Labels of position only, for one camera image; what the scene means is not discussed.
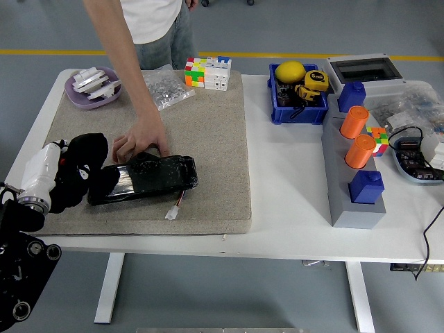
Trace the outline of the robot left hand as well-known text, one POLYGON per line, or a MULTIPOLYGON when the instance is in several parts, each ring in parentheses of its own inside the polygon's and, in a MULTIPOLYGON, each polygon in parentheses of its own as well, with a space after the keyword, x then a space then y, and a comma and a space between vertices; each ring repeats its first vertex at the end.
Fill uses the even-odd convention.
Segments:
POLYGON ((87 192, 89 167, 79 166, 68 155, 67 140, 51 142, 27 163, 17 200, 47 213, 53 201, 63 208, 77 205, 87 192))

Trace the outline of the person's right hand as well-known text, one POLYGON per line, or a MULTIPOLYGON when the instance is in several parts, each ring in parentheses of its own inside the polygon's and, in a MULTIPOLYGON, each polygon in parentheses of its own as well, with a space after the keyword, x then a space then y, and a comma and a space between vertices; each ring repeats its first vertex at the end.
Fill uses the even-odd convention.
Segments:
POLYGON ((164 124, 159 113, 138 116, 135 124, 112 145, 112 159, 124 163, 150 147, 156 147, 161 157, 170 155, 164 124))

